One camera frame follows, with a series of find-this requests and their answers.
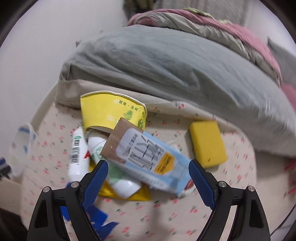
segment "blue gripper pad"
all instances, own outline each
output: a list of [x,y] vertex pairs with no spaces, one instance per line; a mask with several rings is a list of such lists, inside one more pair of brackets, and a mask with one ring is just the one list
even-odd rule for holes
[[189,175],[192,178],[192,181],[194,182],[204,204],[214,210],[216,207],[214,192],[193,161],[190,161],[189,163]]
[[107,177],[107,174],[108,163],[106,161],[103,161],[103,164],[100,166],[99,170],[96,172],[95,176],[84,191],[82,203],[82,207],[84,208],[84,210],[93,205],[102,187],[102,184]]

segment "white bottle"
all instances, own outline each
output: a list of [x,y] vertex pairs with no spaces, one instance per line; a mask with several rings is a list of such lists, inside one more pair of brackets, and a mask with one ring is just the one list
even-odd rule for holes
[[89,153],[82,126],[73,132],[72,151],[68,177],[71,182],[78,181],[89,172]]
[[125,199],[138,191],[141,188],[141,183],[123,172],[116,164],[101,156],[101,150],[107,139],[107,136],[97,131],[91,131],[88,139],[89,153],[96,164],[101,159],[107,161],[109,170],[106,180],[116,194]]

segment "yellow sponge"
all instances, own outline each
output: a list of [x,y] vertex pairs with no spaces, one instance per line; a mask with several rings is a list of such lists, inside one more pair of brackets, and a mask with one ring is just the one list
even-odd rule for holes
[[215,121],[196,121],[189,127],[195,158],[203,168],[219,165],[227,160],[220,130]]

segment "pink fabric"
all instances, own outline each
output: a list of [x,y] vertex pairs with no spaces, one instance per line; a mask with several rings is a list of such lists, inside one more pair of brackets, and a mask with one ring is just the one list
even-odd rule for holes
[[290,84],[283,83],[281,85],[282,91],[286,94],[288,100],[296,111],[296,89]]
[[137,21],[137,24],[146,25],[146,26],[154,26],[158,27],[157,23],[153,22],[153,20],[145,15],[147,13],[151,12],[170,12],[175,13],[178,15],[181,15],[188,20],[203,24],[203,25],[210,25],[213,27],[216,27],[218,29],[224,30],[228,32],[229,34],[233,35],[234,37],[240,39],[242,42],[249,44],[251,47],[253,47],[255,50],[257,50],[263,58],[275,69],[275,71],[280,75],[280,82],[281,82],[281,70],[280,67],[274,58],[274,56],[271,54],[269,48],[260,40],[258,39],[255,34],[253,34],[251,31],[247,30],[245,27],[242,27],[237,24],[224,24],[221,23],[213,18],[201,16],[198,14],[194,14],[187,10],[182,9],[157,9],[145,13],[138,13],[131,17],[131,19],[128,21],[128,26],[133,25],[136,18],[143,16],[139,21]]

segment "silver bolt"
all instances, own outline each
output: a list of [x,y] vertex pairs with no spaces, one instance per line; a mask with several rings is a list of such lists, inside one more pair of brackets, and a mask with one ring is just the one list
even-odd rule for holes
[[220,186],[220,187],[223,187],[223,188],[226,187],[226,182],[224,182],[224,181],[220,181],[220,182],[219,182],[219,186]]
[[73,188],[78,187],[78,185],[79,185],[79,182],[73,182],[73,183],[71,183],[71,187],[73,187]]
[[249,191],[253,192],[255,191],[255,188],[253,186],[248,186]]
[[50,190],[49,187],[45,187],[45,188],[43,188],[43,191],[44,191],[44,192],[48,192],[49,190]]

